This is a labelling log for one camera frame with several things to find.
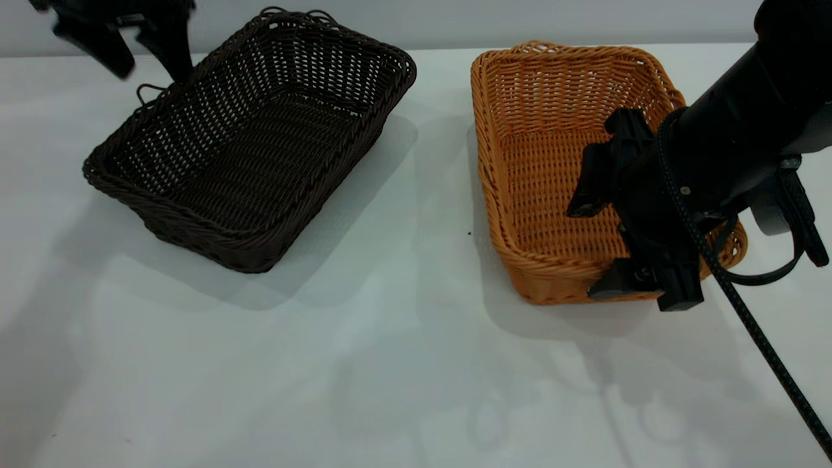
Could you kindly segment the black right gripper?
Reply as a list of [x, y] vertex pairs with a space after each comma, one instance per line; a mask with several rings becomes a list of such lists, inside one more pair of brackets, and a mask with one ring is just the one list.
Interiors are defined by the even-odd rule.
[[656, 293], [661, 311], [701, 304], [699, 251], [668, 192], [654, 131], [641, 109], [616, 109], [603, 127], [608, 139], [592, 142], [582, 152], [565, 215], [595, 217], [614, 203], [630, 258], [615, 258], [588, 288], [588, 297], [611, 300]]

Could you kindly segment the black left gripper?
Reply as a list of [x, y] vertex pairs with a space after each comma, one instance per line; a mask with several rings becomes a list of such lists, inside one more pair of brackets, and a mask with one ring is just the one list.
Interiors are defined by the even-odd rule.
[[143, 45], [176, 83], [194, 66], [188, 27], [194, 1], [30, 1], [39, 12], [56, 12], [55, 36], [74, 45], [122, 80], [136, 61], [118, 29], [139, 27]]

